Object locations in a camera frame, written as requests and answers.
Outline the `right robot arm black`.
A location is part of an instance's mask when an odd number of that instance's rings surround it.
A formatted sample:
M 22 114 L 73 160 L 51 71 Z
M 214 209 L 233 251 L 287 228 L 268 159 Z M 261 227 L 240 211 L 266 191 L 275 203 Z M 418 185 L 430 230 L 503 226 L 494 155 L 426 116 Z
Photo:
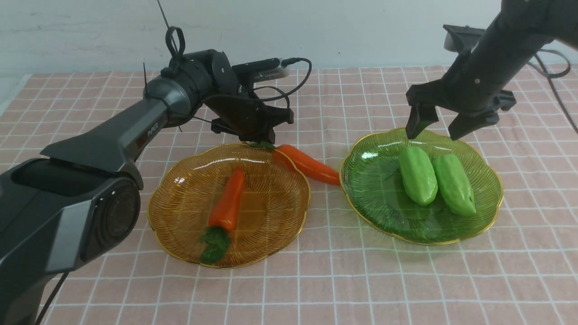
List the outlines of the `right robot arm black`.
M 456 60 L 438 80 L 413 84 L 406 93 L 411 107 L 409 139 L 436 123 L 436 108 L 457 114 L 448 127 L 452 140 L 499 122 L 498 111 L 516 104 L 504 87 L 544 45 L 557 40 L 576 48 L 578 3 L 575 0 L 504 0 L 486 29 L 444 25 L 444 47 Z

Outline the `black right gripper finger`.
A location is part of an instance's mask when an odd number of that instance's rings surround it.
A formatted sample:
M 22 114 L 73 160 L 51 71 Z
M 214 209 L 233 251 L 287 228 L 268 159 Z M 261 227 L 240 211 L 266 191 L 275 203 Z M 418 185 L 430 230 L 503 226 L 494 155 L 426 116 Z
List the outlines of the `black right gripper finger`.
M 407 138 L 417 138 L 427 127 L 438 121 L 439 117 L 435 105 L 423 103 L 411 105 L 410 116 L 405 127 Z
M 476 116 L 458 114 L 448 126 L 448 132 L 452 140 L 458 140 L 481 128 L 491 127 L 499 122 L 496 111 L 481 113 Z

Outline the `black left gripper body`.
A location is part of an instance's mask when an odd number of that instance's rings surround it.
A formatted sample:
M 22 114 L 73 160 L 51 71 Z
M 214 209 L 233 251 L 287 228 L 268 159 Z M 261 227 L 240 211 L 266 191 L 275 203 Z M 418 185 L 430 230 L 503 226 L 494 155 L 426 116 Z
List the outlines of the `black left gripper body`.
M 204 104 L 218 116 L 210 122 L 212 132 L 234 135 L 243 142 L 274 144 L 274 128 L 294 123 L 291 108 L 269 106 L 258 98 L 217 94 L 205 98 Z

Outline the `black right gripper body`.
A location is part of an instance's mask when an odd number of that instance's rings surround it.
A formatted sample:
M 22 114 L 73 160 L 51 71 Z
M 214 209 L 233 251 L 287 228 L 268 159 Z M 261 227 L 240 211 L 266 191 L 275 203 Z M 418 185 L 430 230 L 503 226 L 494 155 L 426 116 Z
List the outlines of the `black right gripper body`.
M 478 76 L 448 70 L 438 80 L 410 86 L 406 99 L 422 119 L 437 119 L 437 107 L 470 116 L 509 111 L 517 101 L 512 91 L 505 87 L 516 74 L 516 70 L 510 68 L 484 68 Z

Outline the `left robot arm black grey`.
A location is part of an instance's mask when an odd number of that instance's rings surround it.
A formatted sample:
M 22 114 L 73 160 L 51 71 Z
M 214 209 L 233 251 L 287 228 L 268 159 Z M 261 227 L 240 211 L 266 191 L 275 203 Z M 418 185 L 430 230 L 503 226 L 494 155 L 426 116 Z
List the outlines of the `left robot arm black grey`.
M 231 65 L 223 52 L 172 52 L 143 98 L 92 130 L 46 146 L 1 175 L 0 300 L 3 325 L 38 325 L 46 284 L 119 245 L 139 216 L 143 178 L 136 161 L 163 129 L 180 127 L 206 105 L 211 131 L 243 142 L 275 141 L 293 123 L 268 106 L 255 82 L 287 76 L 303 58 Z

